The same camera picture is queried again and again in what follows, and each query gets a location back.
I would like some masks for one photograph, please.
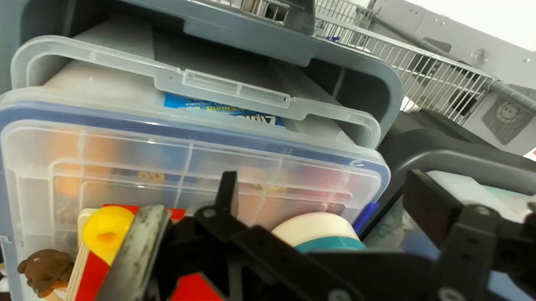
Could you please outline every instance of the orange item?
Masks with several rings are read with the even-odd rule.
[[[137,205],[123,205],[123,203],[106,203],[106,205],[120,205],[128,208],[130,212],[137,212]],[[170,208],[170,220],[177,222],[183,217],[182,208]],[[80,277],[80,285],[76,290],[76,301],[93,301],[100,290],[100,285],[108,272],[108,265],[96,257],[93,252],[88,252],[85,260],[85,269]],[[202,274],[183,275],[177,280],[180,284],[172,292],[172,301],[222,301],[219,292],[202,277]]]

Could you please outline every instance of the wire rack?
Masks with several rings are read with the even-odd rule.
[[[400,76],[406,95],[401,110],[430,108],[463,123],[493,78],[468,65],[363,28],[371,18],[371,11],[356,3],[316,0],[314,34],[386,61]]]

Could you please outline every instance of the tape roll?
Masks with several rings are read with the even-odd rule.
[[[309,212],[291,217],[271,232],[292,247],[321,237],[358,238],[346,218],[329,212]]]
[[[299,252],[351,252],[363,250],[364,243],[353,237],[321,237],[296,245]]]

